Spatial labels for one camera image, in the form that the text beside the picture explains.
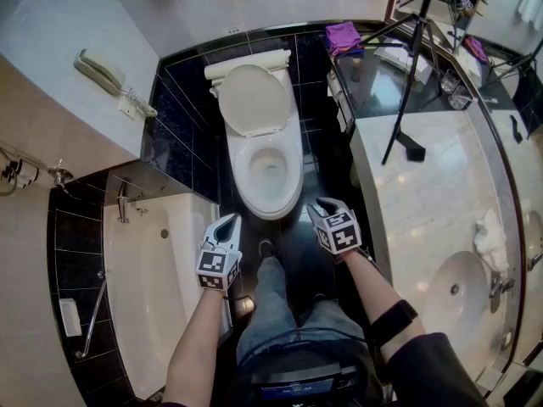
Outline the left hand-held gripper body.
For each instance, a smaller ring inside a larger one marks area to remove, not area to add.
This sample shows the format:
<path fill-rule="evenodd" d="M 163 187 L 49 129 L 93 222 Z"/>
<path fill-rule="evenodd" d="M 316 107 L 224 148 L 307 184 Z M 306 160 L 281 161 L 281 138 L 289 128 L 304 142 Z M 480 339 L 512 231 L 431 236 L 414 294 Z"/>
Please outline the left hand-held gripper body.
<path fill-rule="evenodd" d="M 242 257 L 238 250 L 202 243 L 196 264 L 199 285 L 204 289 L 227 290 L 239 273 Z"/>

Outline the person's left forearm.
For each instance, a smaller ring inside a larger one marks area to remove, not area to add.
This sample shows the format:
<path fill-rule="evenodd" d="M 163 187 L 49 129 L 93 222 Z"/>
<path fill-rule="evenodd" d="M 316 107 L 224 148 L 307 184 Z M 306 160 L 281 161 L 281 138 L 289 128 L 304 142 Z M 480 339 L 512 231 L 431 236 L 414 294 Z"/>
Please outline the person's left forearm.
<path fill-rule="evenodd" d="M 206 289 L 171 357 L 161 407 L 209 407 L 224 292 Z"/>

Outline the person's right forearm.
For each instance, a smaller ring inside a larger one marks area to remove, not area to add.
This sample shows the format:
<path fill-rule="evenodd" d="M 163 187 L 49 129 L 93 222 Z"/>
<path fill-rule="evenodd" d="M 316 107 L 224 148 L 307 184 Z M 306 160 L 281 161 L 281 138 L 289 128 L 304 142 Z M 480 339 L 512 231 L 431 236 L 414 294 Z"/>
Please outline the person's right forearm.
<path fill-rule="evenodd" d="M 362 305 L 371 326 L 401 301 L 398 293 L 379 273 L 377 268 L 355 250 L 341 254 L 354 280 Z M 408 326 L 380 347 L 384 362 L 390 359 L 413 338 L 425 334 L 423 324 L 416 316 Z"/>

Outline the white toilet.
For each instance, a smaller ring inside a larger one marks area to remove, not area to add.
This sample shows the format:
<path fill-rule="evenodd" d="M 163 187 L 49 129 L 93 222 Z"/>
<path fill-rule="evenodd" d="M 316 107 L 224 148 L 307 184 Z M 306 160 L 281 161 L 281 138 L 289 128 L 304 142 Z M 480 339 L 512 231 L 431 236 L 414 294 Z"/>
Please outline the white toilet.
<path fill-rule="evenodd" d="M 211 64 L 204 76 L 225 122 L 236 187 L 262 220 L 278 220 L 297 204 L 303 185 L 299 110 L 285 49 Z"/>

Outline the person's blue jeans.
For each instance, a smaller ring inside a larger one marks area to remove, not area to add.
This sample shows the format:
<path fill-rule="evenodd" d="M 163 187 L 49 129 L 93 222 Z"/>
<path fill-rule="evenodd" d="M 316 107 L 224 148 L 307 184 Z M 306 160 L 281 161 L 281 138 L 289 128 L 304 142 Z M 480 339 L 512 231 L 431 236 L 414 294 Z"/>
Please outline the person's blue jeans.
<path fill-rule="evenodd" d="M 352 365 L 370 358 L 361 327 L 334 301 L 316 302 L 297 326 L 287 303 L 285 271 L 274 257 L 258 269 L 255 304 L 237 346 L 241 372 L 291 371 L 328 361 Z"/>

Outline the chrome bathtub spout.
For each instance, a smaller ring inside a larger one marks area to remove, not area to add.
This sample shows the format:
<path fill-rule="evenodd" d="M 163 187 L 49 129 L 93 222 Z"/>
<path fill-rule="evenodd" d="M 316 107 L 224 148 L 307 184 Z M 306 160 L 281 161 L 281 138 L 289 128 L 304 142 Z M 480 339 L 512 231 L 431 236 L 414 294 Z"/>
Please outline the chrome bathtub spout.
<path fill-rule="evenodd" d="M 127 211 L 128 200 L 129 200 L 129 198 L 127 197 L 127 187 L 128 187 L 128 183 L 126 181 L 122 181 L 120 184 L 120 189 L 118 191 L 117 198 L 116 198 L 118 210 L 119 210 L 118 221 L 123 224 L 127 222 L 126 211 Z"/>

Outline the white sink basin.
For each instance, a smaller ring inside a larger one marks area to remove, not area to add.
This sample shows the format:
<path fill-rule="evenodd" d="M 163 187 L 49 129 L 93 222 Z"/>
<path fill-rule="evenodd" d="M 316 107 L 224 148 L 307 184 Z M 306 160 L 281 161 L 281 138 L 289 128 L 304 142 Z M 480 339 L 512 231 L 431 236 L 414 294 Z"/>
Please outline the white sink basin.
<path fill-rule="evenodd" d="M 423 308 L 426 332 L 444 333 L 470 376 L 483 367 L 479 326 L 489 286 L 480 258 L 468 251 L 449 256 L 429 283 Z"/>

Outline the crumpled white washcloth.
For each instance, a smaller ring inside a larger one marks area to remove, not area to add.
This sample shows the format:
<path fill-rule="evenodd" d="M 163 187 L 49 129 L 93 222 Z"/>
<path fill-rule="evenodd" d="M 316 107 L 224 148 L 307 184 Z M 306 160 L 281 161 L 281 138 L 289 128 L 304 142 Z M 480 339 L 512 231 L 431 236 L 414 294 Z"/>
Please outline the crumpled white washcloth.
<path fill-rule="evenodd" d="M 493 271 L 506 272 L 509 268 L 507 237 L 493 209 L 488 209 L 484 218 L 476 222 L 476 230 L 473 243 L 479 257 Z"/>

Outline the clear drinking glass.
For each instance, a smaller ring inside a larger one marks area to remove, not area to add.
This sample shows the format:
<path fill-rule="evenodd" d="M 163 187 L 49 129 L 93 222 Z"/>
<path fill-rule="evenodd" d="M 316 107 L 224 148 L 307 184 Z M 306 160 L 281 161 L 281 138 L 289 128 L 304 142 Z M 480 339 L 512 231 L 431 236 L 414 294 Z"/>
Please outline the clear drinking glass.
<path fill-rule="evenodd" d="M 448 97 L 449 105 L 454 110 L 464 110 L 473 101 L 473 96 L 464 86 L 457 86 L 453 93 Z"/>
<path fill-rule="evenodd" d="M 460 81 L 461 77 L 457 72 L 453 69 L 448 69 L 441 79 L 441 89 L 447 94 L 452 94 L 460 84 Z"/>

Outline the folded white towel on counter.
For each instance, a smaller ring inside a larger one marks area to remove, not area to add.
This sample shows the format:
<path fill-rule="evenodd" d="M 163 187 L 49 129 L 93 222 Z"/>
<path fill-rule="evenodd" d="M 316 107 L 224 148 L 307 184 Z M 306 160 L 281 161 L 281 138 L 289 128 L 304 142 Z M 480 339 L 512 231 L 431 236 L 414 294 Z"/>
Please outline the folded white towel on counter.
<path fill-rule="evenodd" d="M 409 75 L 411 72 L 413 57 L 411 57 L 408 52 L 401 47 L 402 43 L 400 41 L 393 40 L 392 43 L 399 45 L 399 47 L 378 47 L 375 54 L 393 66 L 404 70 Z M 414 74 L 415 80 L 426 84 L 432 71 L 433 66 L 431 65 L 431 62 L 428 62 L 420 53 L 417 59 L 416 71 Z"/>

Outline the chrome shower valve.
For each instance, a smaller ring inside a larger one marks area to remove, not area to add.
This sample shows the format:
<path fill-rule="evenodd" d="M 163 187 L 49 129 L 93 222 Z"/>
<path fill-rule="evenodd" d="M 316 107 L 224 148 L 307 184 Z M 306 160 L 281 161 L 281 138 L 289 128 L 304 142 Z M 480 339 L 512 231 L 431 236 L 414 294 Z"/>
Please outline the chrome shower valve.
<path fill-rule="evenodd" d="M 53 184 L 62 190 L 64 193 L 69 194 L 65 182 L 73 179 L 73 175 L 61 165 L 56 165 L 48 168 L 48 174 L 53 178 Z"/>

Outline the chrome sink faucet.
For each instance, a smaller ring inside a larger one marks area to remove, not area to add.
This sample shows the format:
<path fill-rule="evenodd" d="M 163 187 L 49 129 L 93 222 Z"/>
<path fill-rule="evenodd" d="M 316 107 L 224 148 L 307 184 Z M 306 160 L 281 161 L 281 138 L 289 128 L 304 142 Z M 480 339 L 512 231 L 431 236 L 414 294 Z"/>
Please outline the chrome sink faucet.
<path fill-rule="evenodd" d="M 501 295 L 514 287 L 515 280 L 502 276 L 498 271 L 491 271 L 490 275 L 490 312 L 494 314 L 500 308 Z"/>

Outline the white toiletry bottle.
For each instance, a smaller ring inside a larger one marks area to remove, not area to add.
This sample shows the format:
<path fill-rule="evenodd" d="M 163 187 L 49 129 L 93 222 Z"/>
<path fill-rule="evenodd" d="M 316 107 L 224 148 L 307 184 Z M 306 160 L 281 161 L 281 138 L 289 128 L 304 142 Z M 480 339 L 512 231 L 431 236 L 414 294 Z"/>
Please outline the white toiletry bottle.
<path fill-rule="evenodd" d="M 4 171 L 0 175 L 0 182 L 7 183 L 10 186 L 15 185 L 15 186 L 17 186 L 19 188 L 25 188 L 26 186 L 28 186 L 31 183 L 31 181 L 28 180 L 27 178 L 25 178 L 24 176 L 20 176 L 20 175 L 10 175 L 10 176 L 8 176 L 6 171 Z"/>
<path fill-rule="evenodd" d="M 39 176 L 39 168 L 32 164 L 19 164 L 15 169 L 9 168 L 2 173 L 2 177 L 12 180 L 17 176 L 18 182 L 33 182 Z"/>
<path fill-rule="evenodd" d="M 10 166 L 17 175 L 24 176 L 30 181 L 35 181 L 39 176 L 39 168 L 26 160 L 11 160 Z"/>

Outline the white telephone wall plate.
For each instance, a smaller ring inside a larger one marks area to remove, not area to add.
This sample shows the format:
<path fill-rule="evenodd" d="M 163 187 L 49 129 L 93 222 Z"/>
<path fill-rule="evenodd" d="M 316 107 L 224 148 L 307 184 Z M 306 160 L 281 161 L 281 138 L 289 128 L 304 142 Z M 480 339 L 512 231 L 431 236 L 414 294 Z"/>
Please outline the white telephone wall plate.
<path fill-rule="evenodd" d="M 131 120 L 138 116 L 137 105 L 127 96 L 120 96 L 118 110 Z"/>

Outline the framed wall mirror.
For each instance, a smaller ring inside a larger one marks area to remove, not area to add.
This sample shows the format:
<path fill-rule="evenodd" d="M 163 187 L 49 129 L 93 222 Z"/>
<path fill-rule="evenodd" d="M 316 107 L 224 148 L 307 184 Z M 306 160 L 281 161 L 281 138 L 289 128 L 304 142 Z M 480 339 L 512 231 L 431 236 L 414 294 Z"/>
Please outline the framed wall mirror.
<path fill-rule="evenodd" d="M 432 0 L 429 16 L 497 51 L 480 87 L 518 78 L 512 101 L 529 134 L 543 134 L 543 0 Z"/>

